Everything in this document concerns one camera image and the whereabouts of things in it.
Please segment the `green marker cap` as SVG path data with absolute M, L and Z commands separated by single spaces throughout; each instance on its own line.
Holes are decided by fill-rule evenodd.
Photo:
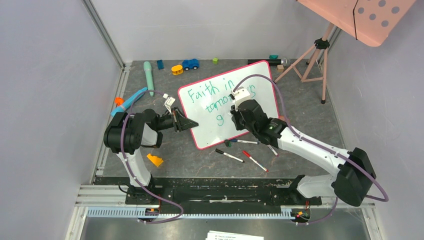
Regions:
M 226 139 L 225 141 L 224 141 L 224 144 L 225 144 L 225 146 L 226 147 L 231 147 L 231 142 L 228 140 L 228 139 Z

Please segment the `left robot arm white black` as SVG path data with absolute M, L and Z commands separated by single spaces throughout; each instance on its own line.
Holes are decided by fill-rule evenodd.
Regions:
M 129 198 L 139 199 L 145 204 L 153 203 L 157 198 L 157 190 L 145 166 L 141 148 L 159 148 L 163 141 L 163 130 L 182 132 L 198 126 L 178 107 L 164 114 L 158 114 L 150 108 L 135 114 L 116 113 L 106 127 L 103 143 L 120 158 L 129 179 L 116 178 L 107 183 L 117 186 Z

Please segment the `pink framed whiteboard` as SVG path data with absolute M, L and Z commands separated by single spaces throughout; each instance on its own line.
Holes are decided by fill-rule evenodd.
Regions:
M 270 66 L 264 60 L 178 89 L 178 97 L 185 116 L 199 124 L 191 128 L 195 146 L 199 150 L 248 133 L 247 130 L 236 130 L 232 116 L 227 114 L 234 105 L 230 94 L 236 85 L 247 89 L 268 117 L 279 116 L 274 87 L 262 76 L 272 77 Z

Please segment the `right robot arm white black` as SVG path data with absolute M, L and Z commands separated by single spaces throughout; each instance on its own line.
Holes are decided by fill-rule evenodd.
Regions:
M 375 184 L 376 174 L 368 154 L 356 147 L 352 151 L 334 147 L 302 134 L 279 119 L 268 117 L 254 99 L 230 108 L 238 131 L 247 130 L 264 144 L 294 153 L 324 169 L 321 176 L 300 175 L 289 189 L 289 199 L 302 204 L 313 197 L 338 197 L 359 207 Z

